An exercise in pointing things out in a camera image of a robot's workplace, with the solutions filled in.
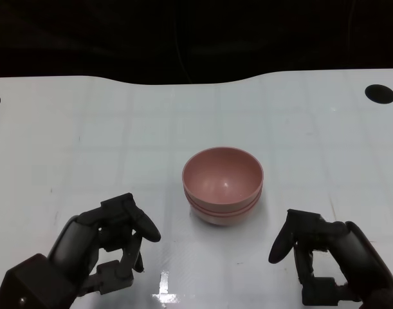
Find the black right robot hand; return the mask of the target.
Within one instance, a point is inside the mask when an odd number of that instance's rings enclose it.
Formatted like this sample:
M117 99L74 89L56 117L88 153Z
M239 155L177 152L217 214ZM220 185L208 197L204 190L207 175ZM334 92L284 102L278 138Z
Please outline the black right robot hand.
M288 210L268 258L271 264L294 252L305 306L336 306L340 301L360 302L362 308L393 308L393 275L353 222L328 222L320 214ZM313 253L329 252L347 282L316 277Z

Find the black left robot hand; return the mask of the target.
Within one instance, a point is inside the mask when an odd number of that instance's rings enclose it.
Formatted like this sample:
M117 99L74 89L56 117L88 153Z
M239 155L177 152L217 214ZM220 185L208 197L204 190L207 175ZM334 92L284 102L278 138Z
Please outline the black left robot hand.
M72 217L48 260L76 285L78 296L92 292L104 295L130 287L133 274L143 272L143 239L157 243L161 234L127 193Z

